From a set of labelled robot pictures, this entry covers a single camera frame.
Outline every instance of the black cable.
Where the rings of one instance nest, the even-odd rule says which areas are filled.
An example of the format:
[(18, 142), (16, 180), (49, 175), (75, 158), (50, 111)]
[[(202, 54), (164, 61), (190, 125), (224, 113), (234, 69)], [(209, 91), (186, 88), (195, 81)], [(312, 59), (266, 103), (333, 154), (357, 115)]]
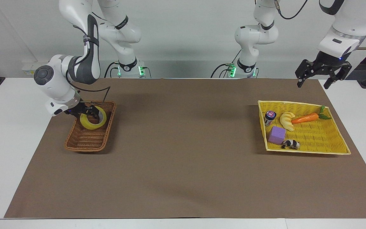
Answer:
[(210, 77), (210, 78), (213, 78), (214, 73), (215, 73), (219, 68), (221, 68), (221, 67), (223, 67), (223, 66), (225, 66), (225, 65), (226, 65), (226, 64), (220, 64), (220, 65), (218, 65), (218, 67), (214, 69), (214, 71), (213, 71), (213, 73), (211, 74), (211, 77)]
[(107, 96), (107, 94), (108, 94), (108, 92), (109, 92), (109, 90), (110, 90), (111, 86), (106, 87), (106, 88), (103, 88), (103, 89), (99, 89), (99, 90), (88, 90), (88, 89), (84, 89), (84, 88), (81, 88), (81, 87), (77, 87), (76, 85), (72, 84), (72, 83), (71, 83), (71, 81), (69, 80), (69, 77), (68, 77), (68, 75), (69, 75), (69, 74), (68, 74), (68, 73), (69, 73), (69, 70), (67, 70), (67, 71), (66, 71), (66, 80), (67, 80), (67, 82), (68, 82), (71, 86), (73, 86), (74, 88), (76, 88), (76, 89), (78, 89), (78, 90), (82, 90), (82, 91), (86, 91), (86, 92), (100, 92), (100, 91), (107, 90), (107, 92), (105, 93), (105, 96), (104, 96), (104, 98), (103, 98), (103, 101), (102, 101), (102, 102), (104, 102), (104, 101), (105, 101), (106, 96)]
[(275, 6), (276, 6), (276, 9), (278, 10), (278, 13), (279, 15), (283, 18), (283, 19), (286, 19), (286, 20), (290, 20), (290, 19), (293, 19), (295, 18), (303, 9), (303, 7), (305, 7), (306, 3), (307, 3), (308, 0), (305, 1), (305, 3), (303, 3), (302, 7), (300, 7), (299, 11), (293, 15), (292, 17), (285, 17), (282, 15), (282, 12), (281, 12), (281, 8), (279, 6), (279, 2), (277, 0), (274, 0), (274, 3), (275, 3)]
[[(240, 54), (240, 52), (241, 52), (241, 49), (238, 51), (237, 55), (236, 55), (236, 56), (234, 57), (234, 59), (231, 61), (231, 64), (232, 64), (232, 63), (234, 63), (235, 59), (238, 57), (238, 55)], [(229, 67), (227, 68), (227, 71), (224, 73), (224, 77), (223, 77), (223, 78), (225, 78), (225, 74), (227, 74), (228, 69), (229, 69)]]
[(82, 29), (81, 29), (80, 27), (78, 27), (77, 25), (73, 25), (73, 27), (74, 27), (74, 28), (76, 28), (76, 29), (80, 29), (80, 31), (81, 31), (81, 32), (83, 32), (83, 33), (84, 33), (84, 35), (86, 35), (86, 36), (87, 36), (87, 33), (85, 33), (85, 32), (84, 32), (84, 30), (82, 30)]
[(258, 73), (256, 74), (257, 76), (255, 78), (258, 78), (258, 75), (259, 75), (259, 68), (256, 68), (255, 71), (258, 70)]
[(227, 73), (227, 71), (228, 71), (227, 69), (222, 70), (222, 71), (220, 72), (220, 75), (218, 76), (218, 78), (221, 78), (221, 74), (222, 74), (223, 72)]
[(152, 78), (151, 70), (148, 67), (143, 67), (143, 69), (147, 69), (149, 71), (149, 76)]
[(108, 73), (109, 68), (113, 65), (113, 64), (118, 64), (117, 62), (112, 62), (108, 65), (107, 69), (105, 70), (105, 74), (104, 74), (104, 78), (106, 78), (106, 74)]
[(93, 13), (93, 15), (95, 15), (96, 17), (98, 17), (99, 19), (108, 22), (106, 19), (103, 19), (102, 17), (98, 16), (95, 12), (92, 12), (92, 13)]
[(77, 64), (80, 64), (81, 62), (85, 61), (89, 55), (90, 55), (90, 49), (88, 48), (87, 49), (87, 54), (80, 61), (78, 61), (77, 63), (73, 64), (72, 67), (75, 67)]
[(109, 77), (110, 77), (110, 78), (112, 78), (112, 71), (113, 71), (114, 69), (118, 69), (118, 67), (111, 68), (111, 70), (109, 71)]

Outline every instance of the wicker basket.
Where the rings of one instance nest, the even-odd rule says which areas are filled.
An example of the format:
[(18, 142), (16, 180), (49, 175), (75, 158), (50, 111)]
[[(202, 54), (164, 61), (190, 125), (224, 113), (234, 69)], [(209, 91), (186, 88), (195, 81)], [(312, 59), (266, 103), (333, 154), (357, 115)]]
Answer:
[[(281, 149), (280, 145), (275, 145), (267, 141), (267, 134), (269, 134), (273, 126), (282, 127), (282, 124), (280, 123), (280, 116), (284, 112), (292, 112), (296, 115), (296, 118), (298, 118), (313, 112), (318, 112), (321, 105), (287, 101), (258, 101), (258, 106), (260, 110), (261, 130), (267, 151), (330, 155), (351, 154), (351, 151), (344, 141), (344, 138), (341, 136), (334, 119), (318, 119), (316, 121), (294, 124), (295, 130), (286, 131), (285, 139), (293, 139), (300, 142), (300, 148), (298, 150)], [(276, 112), (276, 118), (270, 126), (265, 126), (264, 115), (269, 110)], [(326, 116), (332, 117), (328, 107), (325, 107), (323, 113)]]
[[(80, 123), (80, 119), (77, 118), (64, 144), (65, 149), (75, 152), (98, 152), (105, 148), (114, 119), (116, 105), (112, 101), (104, 103), (101, 101), (92, 102), (106, 112), (106, 123), (98, 129), (89, 130), (84, 128)], [(94, 118), (89, 117), (88, 119), (93, 122)]]

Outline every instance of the table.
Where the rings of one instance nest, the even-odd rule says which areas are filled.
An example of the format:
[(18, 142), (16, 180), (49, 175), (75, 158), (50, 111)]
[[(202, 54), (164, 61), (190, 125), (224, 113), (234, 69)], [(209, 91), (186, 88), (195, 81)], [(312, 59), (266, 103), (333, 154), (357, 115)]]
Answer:
[[(326, 93), (366, 162), (366, 90), (341, 81)], [(33, 79), (7, 78), (0, 86), (0, 228), (366, 228), (366, 219), (1, 220), (49, 123), (46, 100)]]

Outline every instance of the toy cow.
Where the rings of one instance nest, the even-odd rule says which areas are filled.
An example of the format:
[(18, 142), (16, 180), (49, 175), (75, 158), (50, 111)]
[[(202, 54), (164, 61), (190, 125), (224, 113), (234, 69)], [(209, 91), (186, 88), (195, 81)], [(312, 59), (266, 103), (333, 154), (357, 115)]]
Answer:
[(285, 149), (286, 147), (289, 147), (290, 149), (299, 149), (300, 143), (295, 140), (284, 140), (281, 148)]

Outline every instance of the small jar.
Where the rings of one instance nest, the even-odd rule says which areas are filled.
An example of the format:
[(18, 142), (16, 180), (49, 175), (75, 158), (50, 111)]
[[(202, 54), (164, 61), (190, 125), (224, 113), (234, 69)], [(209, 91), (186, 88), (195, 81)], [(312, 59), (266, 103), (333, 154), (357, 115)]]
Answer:
[(265, 113), (265, 126), (269, 126), (270, 123), (276, 118), (276, 113), (269, 110)]

